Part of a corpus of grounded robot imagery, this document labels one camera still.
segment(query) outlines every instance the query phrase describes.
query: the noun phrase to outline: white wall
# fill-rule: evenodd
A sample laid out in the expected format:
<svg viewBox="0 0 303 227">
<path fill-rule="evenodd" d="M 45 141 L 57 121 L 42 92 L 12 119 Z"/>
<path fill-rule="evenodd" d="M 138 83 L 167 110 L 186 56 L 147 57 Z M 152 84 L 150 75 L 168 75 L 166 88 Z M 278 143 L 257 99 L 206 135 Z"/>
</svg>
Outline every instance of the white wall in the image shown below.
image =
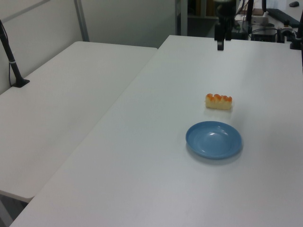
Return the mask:
<svg viewBox="0 0 303 227">
<path fill-rule="evenodd" d="M 91 42 L 159 48 L 176 34 L 175 0 L 82 0 Z"/>
<path fill-rule="evenodd" d="M 73 0 L 48 1 L 3 25 L 22 77 L 75 41 L 82 41 Z M 0 94 L 9 88 L 8 69 L 9 62 L 0 44 Z"/>
</svg>

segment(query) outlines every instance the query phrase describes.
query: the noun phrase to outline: floor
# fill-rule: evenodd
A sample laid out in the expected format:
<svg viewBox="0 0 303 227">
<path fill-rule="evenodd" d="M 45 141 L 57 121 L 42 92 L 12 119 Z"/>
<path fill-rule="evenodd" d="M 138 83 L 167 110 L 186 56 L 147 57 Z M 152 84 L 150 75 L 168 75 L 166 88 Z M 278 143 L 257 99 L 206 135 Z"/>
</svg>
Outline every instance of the floor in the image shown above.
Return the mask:
<svg viewBox="0 0 303 227">
<path fill-rule="evenodd" d="M 27 206 L 27 203 L 0 195 L 0 206 L 0 227 L 9 227 L 11 222 L 15 220 Z"/>
</svg>

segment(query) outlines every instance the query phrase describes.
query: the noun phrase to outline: white tabletop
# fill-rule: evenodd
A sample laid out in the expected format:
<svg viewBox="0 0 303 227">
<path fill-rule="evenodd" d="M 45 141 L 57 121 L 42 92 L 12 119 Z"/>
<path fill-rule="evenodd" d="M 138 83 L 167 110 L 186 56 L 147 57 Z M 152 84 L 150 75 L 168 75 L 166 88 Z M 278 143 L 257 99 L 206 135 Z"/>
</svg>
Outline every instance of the white tabletop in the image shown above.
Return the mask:
<svg viewBox="0 0 303 227">
<path fill-rule="evenodd" d="M 303 223 L 301 52 L 170 36 L 12 227 L 285 227 Z M 205 108 L 207 93 L 233 97 Z M 235 127 L 243 150 L 208 160 L 190 126 Z"/>
<path fill-rule="evenodd" d="M 30 201 L 157 51 L 77 42 L 0 96 L 0 193 Z"/>
</svg>

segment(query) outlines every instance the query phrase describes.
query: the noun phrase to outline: keyboard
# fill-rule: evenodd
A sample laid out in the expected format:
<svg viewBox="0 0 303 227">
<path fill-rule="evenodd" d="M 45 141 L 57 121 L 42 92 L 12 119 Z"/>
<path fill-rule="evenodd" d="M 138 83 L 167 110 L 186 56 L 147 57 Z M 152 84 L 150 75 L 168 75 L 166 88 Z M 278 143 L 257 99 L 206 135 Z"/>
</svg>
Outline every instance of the keyboard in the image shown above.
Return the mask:
<svg viewBox="0 0 303 227">
<path fill-rule="evenodd" d="M 279 9 L 266 9 L 266 11 L 270 16 L 281 21 L 282 23 L 284 23 L 286 20 L 289 20 L 289 25 L 291 27 L 299 27 L 299 21 Z"/>
</svg>

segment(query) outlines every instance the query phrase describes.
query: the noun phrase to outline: computer mouse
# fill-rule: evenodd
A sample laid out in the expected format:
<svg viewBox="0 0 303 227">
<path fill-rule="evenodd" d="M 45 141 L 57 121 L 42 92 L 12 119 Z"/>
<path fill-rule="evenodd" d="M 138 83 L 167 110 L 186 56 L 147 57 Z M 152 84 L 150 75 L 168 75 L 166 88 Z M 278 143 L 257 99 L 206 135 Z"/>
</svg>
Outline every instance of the computer mouse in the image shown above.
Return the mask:
<svg viewBox="0 0 303 227">
<path fill-rule="evenodd" d="M 299 5 L 300 5 L 299 2 L 297 2 L 297 1 L 294 1 L 294 2 L 289 4 L 290 7 L 297 7 Z"/>
</svg>

